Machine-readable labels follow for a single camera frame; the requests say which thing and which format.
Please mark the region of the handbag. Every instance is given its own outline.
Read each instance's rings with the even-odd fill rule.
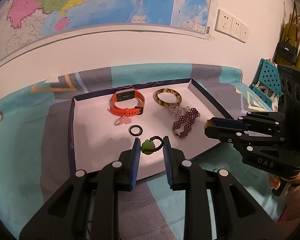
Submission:
[[[291,29],[291,25],[293,22],[293,17],[294,17],[294,12],[296,12],[297,15],[297,6],[296,6],[296,2],[294,2],[293,4],[293,13],[292,13],[292,18],[291,18],[291,23],[290,23],[290,27],[287,33],[287,37],[284,39],[284,41],[281,41],[279,43],[278,49],[277,49],[277,55],[279,55],[280,57],[284,58],[286,61],[290,62],[291,64],[295,65],[297,62],[297,58],[298,58],[298,49],[296,48],[297,45],[297,35],[298,32],[296,32],[296,42],[294,43],[292,39],[288,39],[289,36],[289,32]]]

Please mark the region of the black ring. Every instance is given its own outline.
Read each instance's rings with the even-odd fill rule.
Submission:
[[[138,133],[133,133],[133,132],[131,131],[133,128],[139,128],[139,129],[140,129],[140,132],[138,132]],[[143,129],[142,129],[142,127],[141,127],[140,125],[132,125],[132,126],[129,127],[129,133],[130,133],[132,136],[140,136],[140,135],[143,133]]]

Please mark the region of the human hand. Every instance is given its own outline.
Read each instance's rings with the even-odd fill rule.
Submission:
[[[300,173],[293,179],[284,179],[285,181],[291,182],[291,184],[300,184]],[[278,189],[280,187],[280,177],[274,174],[269,173],[269,186],[271,189]]]

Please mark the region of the light switch panel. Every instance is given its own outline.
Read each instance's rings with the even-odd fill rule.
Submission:
[[[246,43],[248,41],[248,36],[249,36],[249,28],[246,25],[242,24],[239,41]]]

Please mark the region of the camera lens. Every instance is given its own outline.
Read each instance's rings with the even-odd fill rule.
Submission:
[[[286,84],[287,84],[287,92],[288,92],[289,96],[292,96],[292,86],[291,86],[291,82],[289,79],[286,80]]]
[[[280,78],[280,82],[281,82],[282,88],[284,88],[284,80],[283,80],[283,78]]]
[[[294,96],[296,97],[296,101],[300,103],[300,89],[297,85],[294,86]]]

